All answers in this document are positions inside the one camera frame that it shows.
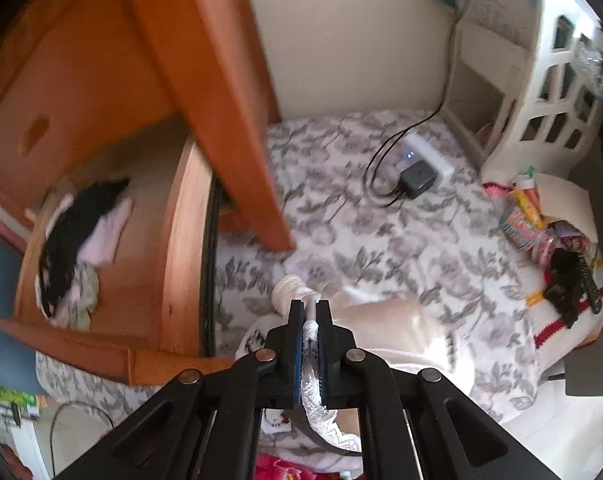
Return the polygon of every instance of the colorful packaging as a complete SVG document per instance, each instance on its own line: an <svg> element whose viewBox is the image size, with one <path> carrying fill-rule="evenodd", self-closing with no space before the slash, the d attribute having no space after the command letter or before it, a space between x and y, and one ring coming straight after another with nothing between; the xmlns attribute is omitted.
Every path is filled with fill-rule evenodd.
<svg viewBox="0 0 603 480"><path fill-rule="evenodd" d="M581 254L587 250L589 245L588 238L581 231L572 227L569 222L559 220L554 222L552 226L567 251Z"/></svg>
<svg viewBox="0 0 603 480"><path fill-rule="evenodd" d="M533 260L542 267L550 264L552 255L559 244L559 239L552 229L545 229L533 247Z"/></svg>
<svg viewBox="0 0 603 480"><path fill-rule="evenodd" d="M510 193L510 196L514 197L517 201L517 205L523 211L525 217L536 227L544 229L546 222L543 221L537 208L533 205L531 200L526 196L523 190L515 187Z"/></svg>
<svg viewBox="0 0 603 480"><path fill-rule="evenodd" d="M528 200L535 206L537 211L541 211L541 206L539 205L539 195L537 194L537 186L535 185L535 180L528 176L527 174L518 174L515 175L515 179L513 181L515 187L523 190L525 195L528 197Z"/></svg>
<svg viewBox="0 0 603 480"><path fill-rule="evenodd" d="M506 201L504 214L499 219L499 227L522 251L532 249L543 232L526 218L513 197Z"/></svg>

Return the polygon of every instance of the wooden drawer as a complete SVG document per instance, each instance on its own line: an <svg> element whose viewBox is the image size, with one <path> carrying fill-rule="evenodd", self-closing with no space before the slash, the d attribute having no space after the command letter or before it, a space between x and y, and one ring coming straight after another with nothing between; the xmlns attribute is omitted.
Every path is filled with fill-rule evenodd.
<svg viewBox="0 0 603 480"><path fill-rule="evenodd" d="M172 111L127 0L77 0L0 101L0 196L23 211L67 170Z"/></svg>
<svg viewBox="0 0 603 480"><path fill-rule="evenodd" d="M93 374L158 384L153 378L174 375L173 365L158 368L159 376L147 370L140 378L142 370L133 371L139 362L131 356L159 352L155 360L164 364L203 366L205 360L184 362L176 356L210 353L205 332L209 334L206 316L212 305L206 297L214 251L208 245L216 237L210 220L218 215L217 210L209 211L215 196L212 173L187 125L177 117L103 150L64 180L81 188L122 176L130 177L123 194L133 199L132 214L114 262L98 270L99 301L91 315L91 331L55 329L36 306L34 280L45 229L63 196L56 190L38 215L24 254L12 319L2 328L24 344Z"/></svg>

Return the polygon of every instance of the black cable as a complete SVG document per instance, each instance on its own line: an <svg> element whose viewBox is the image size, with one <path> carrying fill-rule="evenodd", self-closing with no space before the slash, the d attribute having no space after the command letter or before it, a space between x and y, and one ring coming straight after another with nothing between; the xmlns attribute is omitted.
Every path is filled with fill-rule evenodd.
<svg viewBox="0 0 603 480"><path fill-rule="evenodd" d="M379 171L379 167L380 167L382 161L384 160L384 158L386 158L386 156L389 154L390 150L392 150L392 148L394 148L395 145L401 139L403 139L404 136L410 130L412 130L413 128L416 128L417 126L420 126L421 124L424 124L425 122L427 122L430 119L432 119L443 108L443 104L446 101L446 97L448 95L449 86L450 86L450 82L451 82L452 71L453 71L453 54L454 54L454 43L455 43L454 40L455 40L455 37L456 37L456 34L457 34L457 25L459 25L459 22L461 21L461 19L466 14L466 11L468 10L469 5L470 5L470 0L464 0L464 4L461 7L461 10L457 9L457 11L455 12L455 17L453 19L453 25L451 26L451 31L448 34L448 49L447 49L447 56L446 56L446 58L447 58L446 79L444 81L443 89L441 91L441 98L440 98L439 104L437 105L437 108L435 108L435 111L433 111L425 119L422 119L420 121L417 121L414 124L411 124L407 128L404 128L403 130L398 131L396 134L393 134L388 139L386 139L382 143L382 145L377 149L377 151L373 154L373 156L371 157L371 161L368 163L368 166L366 166L366 170L363 172L363 189L364 189L364 191L367 191L369 189L369 186L368 186L368 183L367 183L368 172L370 171L370 168L373 165L373 162L374 162L375 158L377 158L377 155L379 155L379 153L381 152L381 150L383 150L383 148L386 146L387 143L389 143L391 140L395 139L394 142L392 144L390 144L390 147L383 153L383 155L381 155L381 158L379 159L379 161L377 162L377 164L376 164L376 166L375 166L375 168L373 170L373 178L371 179L370 191L377 198L388 198L390 196L395 195L398 192L398 189L396 187L390 193L387 193L387 194L378 193L374 189L374 183L375 183L375 180L377 178L377 171ZM380 207L388 207L388 206L392 205L393 203L395 203L396 201L397 200L395 199L392 202L390 202L389 204L381 205Z"/></svg>
<svg viewBox="0 0 603 480"><path fill-rule="evenodd" d="M59 413L61 413L63 411L63 409L66 408L67 406L75 406L75 405L87 406L88 408L97 410L102 415L105 415L105 418L107 418L108 422L110 422L110 426L112 428L114 428L114 422L110 418L110 415L108 415L108 413L105 410L103 410L102 408L100 408L99 406L90 404L90 402L84 402L82 400L69 400L68 402L64 402L61 406L59 406L57 408L57 411L55 412L55 415L52 417L52 422L50 423L50 461L52 462L52 477L53 478L55 476L57 476L57 470L55 468L55 449L52 447L52 432L55 429L55 424L57 423L57 417L59 417Z"/></svg>
<svg viewBox="0 0 603 480"><path fill-rule="evenodd" d="M388 202L387 204L384 204L380 207L390 207L391 205L393 205L393 203L395 203L397 200L401 200L402 198L406 197L406 193L400 193L399 195L397 195L393 200L391 200L390 202Z"/></svg>

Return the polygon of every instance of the black charger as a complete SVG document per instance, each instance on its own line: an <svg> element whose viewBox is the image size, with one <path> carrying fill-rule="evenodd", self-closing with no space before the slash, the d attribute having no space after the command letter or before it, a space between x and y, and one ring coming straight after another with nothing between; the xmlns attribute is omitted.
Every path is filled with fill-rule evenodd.
<svg viewBox="0 0 603 480"><path fill-rule="evenodd" d="M424 191L428 191L435 180L437 180L435 170L425 160L418 160L399 174L397 187L408 198L414 199Z"/></svg>

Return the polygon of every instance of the white tile floor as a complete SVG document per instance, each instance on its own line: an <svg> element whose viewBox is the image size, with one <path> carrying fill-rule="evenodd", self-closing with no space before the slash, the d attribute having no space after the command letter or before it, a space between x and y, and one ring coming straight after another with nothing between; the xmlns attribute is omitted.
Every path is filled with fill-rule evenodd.
<svg viewBox="0 0 603 480"><path fill-rule="evenodd" d="M562 480L603 467L603 397L568 397L564 381L539 387L533 406L504 427Z"/></svg>
<svg viewBox="0 0 603 480"><path fill-rule="evenodd" d="M59 404L48 397L48 408L44 410L40 420L35 423L35 433L41 455L51 478L50 425L58 407ZM57 419L52 437L57 474L94 446L108 430L110 427L107 424L88 415L81 408L75 406L64 408Z"/></svg>

